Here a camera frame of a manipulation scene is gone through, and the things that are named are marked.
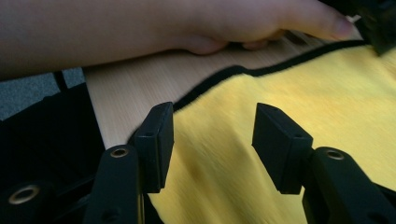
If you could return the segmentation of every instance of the yellow fabric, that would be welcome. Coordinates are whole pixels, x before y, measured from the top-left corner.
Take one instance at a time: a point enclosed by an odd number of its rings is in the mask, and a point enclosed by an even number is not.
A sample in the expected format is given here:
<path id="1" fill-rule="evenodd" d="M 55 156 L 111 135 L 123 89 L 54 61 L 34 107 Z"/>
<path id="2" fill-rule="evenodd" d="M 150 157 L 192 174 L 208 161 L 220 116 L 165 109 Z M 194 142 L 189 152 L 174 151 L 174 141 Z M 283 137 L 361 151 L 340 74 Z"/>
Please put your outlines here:
<path id="1" fill-rule="evenodd" d="M 305 223 L 301 195 L 276 191 L 251 146 L 256 104 L 279 107 L 314 148 L 349 153 L 396 189 L 396 50 L 342 49 L 263 77 L 238 75 L 177 111 L 165 189 L 150 199 L 165 223 Z"/>

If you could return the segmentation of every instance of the black clamp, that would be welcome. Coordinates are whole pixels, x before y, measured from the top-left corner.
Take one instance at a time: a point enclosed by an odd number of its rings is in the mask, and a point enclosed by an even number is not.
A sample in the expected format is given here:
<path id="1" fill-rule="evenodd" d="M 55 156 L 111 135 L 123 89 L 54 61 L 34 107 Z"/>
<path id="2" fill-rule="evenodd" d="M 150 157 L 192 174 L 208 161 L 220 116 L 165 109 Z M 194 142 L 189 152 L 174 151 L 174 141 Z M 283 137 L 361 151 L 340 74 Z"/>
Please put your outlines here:
<path id="1" fill-rule="evenodd" d="M 282 194 L 304 186 L 308 223 L 396 223 L 396 192 L 371 182 L 345 152 L 312 142 L 283 111 L 257 105 L 252 145 Z"/>

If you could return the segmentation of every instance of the metal rivet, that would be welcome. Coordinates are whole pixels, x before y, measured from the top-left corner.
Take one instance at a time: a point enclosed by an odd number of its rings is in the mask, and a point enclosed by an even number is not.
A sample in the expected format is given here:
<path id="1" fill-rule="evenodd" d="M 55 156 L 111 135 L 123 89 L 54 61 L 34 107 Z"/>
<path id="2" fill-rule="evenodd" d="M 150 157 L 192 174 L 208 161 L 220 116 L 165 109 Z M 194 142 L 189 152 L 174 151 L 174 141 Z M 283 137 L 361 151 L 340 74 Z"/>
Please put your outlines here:
<path id="1" fill-rule="evenodd" d="M 8 202 L 11 204 L 21 204 L 32 200 L 40 191 L 37 185 L 28 185 L 14 192 L 9 198 Z"/>
<path id="2" fill-rule="evenodd" d="M 126 148 L 117 148 L 116 150 L 111 152 L 111 157 L 113 158 L 121 158 L 128 155 L 129 150 Z"/>
<path id="3" fill-rule="evenodd" d="M 337 152 L 337 151 L 327 150 L 326 153 L 327 153 L 327 156 L 330 157 L 333 160 L 341 161 L 341 160 L 344 159 L 344 155 L 339 153 L 339 152 Z"/>

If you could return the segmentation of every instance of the wooden surface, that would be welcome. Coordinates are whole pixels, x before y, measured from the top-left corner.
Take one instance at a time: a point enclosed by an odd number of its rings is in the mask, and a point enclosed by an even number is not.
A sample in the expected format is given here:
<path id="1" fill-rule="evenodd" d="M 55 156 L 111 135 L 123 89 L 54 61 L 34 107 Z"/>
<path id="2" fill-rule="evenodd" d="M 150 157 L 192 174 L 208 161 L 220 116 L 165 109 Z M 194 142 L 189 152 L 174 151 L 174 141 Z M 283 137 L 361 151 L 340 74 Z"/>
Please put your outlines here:
<path id="1" fill-rule="evenodd" d="M 209 56 L 169 51 L 84 68 L 105 147 L 125 144 L 153 106 L 176 102 L 203 79 L 223 68 L 236 64 L 249 69 L 261 68 L 327 43 L 293 33 L 257 51 L 238 46 Z"/>

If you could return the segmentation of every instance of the hand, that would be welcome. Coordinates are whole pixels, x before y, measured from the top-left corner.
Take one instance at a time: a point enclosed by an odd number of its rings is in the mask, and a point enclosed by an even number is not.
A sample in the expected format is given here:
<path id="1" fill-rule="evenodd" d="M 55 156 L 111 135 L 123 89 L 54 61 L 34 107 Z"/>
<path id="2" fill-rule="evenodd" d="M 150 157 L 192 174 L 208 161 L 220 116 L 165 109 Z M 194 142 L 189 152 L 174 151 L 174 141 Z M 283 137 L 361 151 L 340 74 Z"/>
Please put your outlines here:
<path id="1" fill-rule="evenodd" d="M 257 49 L 284 30 L 344 39 L 352 24 L 318 0 L 0 0 L 0 79 L 168 49 Z"/>

